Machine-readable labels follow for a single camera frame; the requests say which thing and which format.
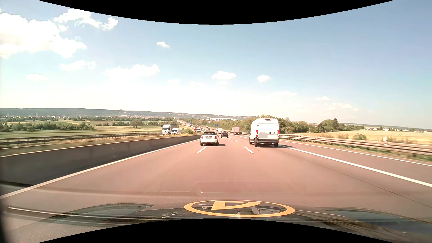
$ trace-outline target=concrete barrier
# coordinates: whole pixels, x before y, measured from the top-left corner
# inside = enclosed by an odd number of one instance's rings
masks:
[[[35,185],[140,153],[193,141],[200,136],[162,137],[2,156],[0,180]]]

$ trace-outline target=van rear door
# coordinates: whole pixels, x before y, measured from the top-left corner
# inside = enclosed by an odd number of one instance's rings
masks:
[[[258,138],[277,140],[278,130],[279,130],[279,124],[275,120],[266,119],[266,120],[258,121]]]

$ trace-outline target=truck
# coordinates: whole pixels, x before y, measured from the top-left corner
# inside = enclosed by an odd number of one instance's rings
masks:
[[[180,128],[173,128],[171,134],[181,134]]]
[[[232,134],[241,134],[240,127],[232,127]]]
[[[171,134],[173,128],[177,128],[178,129],[178,125],[170,125],[170,124],[163,125],[163,127],[162,127],[162,134],[163,135]]]
[[[258,118],[251,124],[249,144],[273,144],[277,147],[279,143],[279,122],[275,118]]]

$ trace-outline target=yellow logo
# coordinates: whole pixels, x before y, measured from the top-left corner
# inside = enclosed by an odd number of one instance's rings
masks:
[[[194,213],[225,217],[237,217],[232,213],[232,209],[241,208],[252,214],[242,214],[240,217],[280,217],[295,212],[292,207],[282,204],[245,200],[197,201],[185,205],[184,208]]]

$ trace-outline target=road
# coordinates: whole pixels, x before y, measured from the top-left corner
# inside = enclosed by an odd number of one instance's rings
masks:
[[[0,203],[67,212],[116,202],[242,199],[368,208],[432,221],[432,163],[288,141],[281,141],[279,147],[254,147],[247,135],[230,134],[230,138],[221,138],[219,146],[199,143],[146,153],[18,191]],[[14,237],[22,240],[32,234],[32,221],[5,220]]]

